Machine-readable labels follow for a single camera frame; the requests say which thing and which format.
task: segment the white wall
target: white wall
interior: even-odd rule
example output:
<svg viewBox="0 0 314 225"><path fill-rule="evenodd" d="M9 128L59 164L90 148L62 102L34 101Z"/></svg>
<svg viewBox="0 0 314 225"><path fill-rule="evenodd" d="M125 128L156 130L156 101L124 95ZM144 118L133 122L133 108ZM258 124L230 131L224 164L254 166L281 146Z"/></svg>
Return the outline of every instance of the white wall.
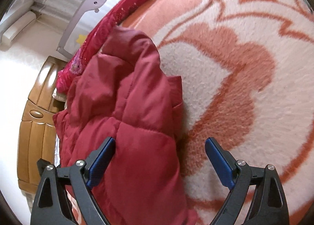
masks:
<svg viewBox="0 0 314 225"><path fill-rule="evenodd" d="M0 46L0 189L24 225L30 223L30 211L16 172L19 125L28 94L47 57L66 60L55 51L60 37L60 33L36 22L10 49Z"/></svg>

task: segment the orange and white blanket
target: orange and white blanket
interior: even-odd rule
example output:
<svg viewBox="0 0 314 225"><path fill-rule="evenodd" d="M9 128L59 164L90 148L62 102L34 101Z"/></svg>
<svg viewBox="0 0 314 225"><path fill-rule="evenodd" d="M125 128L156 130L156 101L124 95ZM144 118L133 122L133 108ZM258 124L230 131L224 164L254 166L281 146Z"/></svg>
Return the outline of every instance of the orange and white blanket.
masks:
<svg viewBox="0 0 314 225"><path fill-rule="evenodd" d="M251 166L275 165L297 224L314 200L314 19L305 3L150 0L123 26L144 31L164 73L182 76L178 155L197 224L212 221L229 191L206 157L210 136Z"/></svg>

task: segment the oval wood decoration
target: oval wood decoration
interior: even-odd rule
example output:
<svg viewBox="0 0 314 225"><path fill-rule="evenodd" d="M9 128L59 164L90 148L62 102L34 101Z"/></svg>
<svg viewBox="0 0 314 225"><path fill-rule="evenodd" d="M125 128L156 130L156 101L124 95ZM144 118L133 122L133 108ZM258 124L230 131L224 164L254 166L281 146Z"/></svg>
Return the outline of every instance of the oval wood decoration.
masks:
<svg viewBox="0 0 314 225"><path fill-rule="evenodd" d="M41 119L44 116L41 112L37 110L31 110L29 114L31 114L34 118L37 118L37 119Z"/></svg>

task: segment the silver bolt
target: silver bolt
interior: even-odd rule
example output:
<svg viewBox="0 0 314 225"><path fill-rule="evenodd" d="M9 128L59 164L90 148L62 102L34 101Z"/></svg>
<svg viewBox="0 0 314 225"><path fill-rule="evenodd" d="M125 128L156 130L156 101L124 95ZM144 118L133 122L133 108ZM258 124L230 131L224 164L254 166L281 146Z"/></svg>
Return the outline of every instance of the silver bolt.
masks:
<svg viewBox="0 0 314 225"><path fill-rule="evenodd" d="M269 170L275 170L275 167L274 167L273 165L268 165L267 168L268 168Z"/></svg>
<svg viewBox="0 0 314 225"><path fill-rule="evenodd" d="M84 165L84 161L83 161L83 160L78 160L78 161L76 162L76 165L77 165L77 166L82 166L82 165Z"/></svg>
<svg viewBox="0 0 314 225"><path fill-rule="evenodd" d="M244 160L242 160L242 159L239 159L239 160L237 161L237 163L238 163L238 165L240 165L240 166L246 165L246 162L245 162Z"/></svg>
<svg viewBox="0 0 314 225"><path fill-rule="evenodd" d="M48 171L51 171L52 169L53 169L53 165L48 165L48 166L47 166L47 170L48 170Z"/></svg>

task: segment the bed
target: bed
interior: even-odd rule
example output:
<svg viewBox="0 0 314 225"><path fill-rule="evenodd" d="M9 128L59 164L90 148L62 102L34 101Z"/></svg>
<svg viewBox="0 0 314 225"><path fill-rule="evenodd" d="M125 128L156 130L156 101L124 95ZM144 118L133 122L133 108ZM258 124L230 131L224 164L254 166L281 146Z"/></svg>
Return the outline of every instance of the bed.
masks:
<svg viewBox="0 0 314 225"><path fill-rule="evenodd" d="M204 165L203 154L192 151L203 148L204 137L214 135L235 157L254 166L276 166L290 223L295 225L314 200L313 175L307 173L314 162L310 9L303 0L188 1L149 0L122 26L145 32L158 48L164 73L183 78L186 141L178 144L178 156L189 204L199 215L197 224L210 223L227 193L216 179L208 179L213 171ZM18 179L20 188L32 194L40 180L36 161L55 162L51 117L64 109L64 103L54 100L52 93L64 66L49 57L26 101ZM305 219L312 215L313 208Z"/></svg>

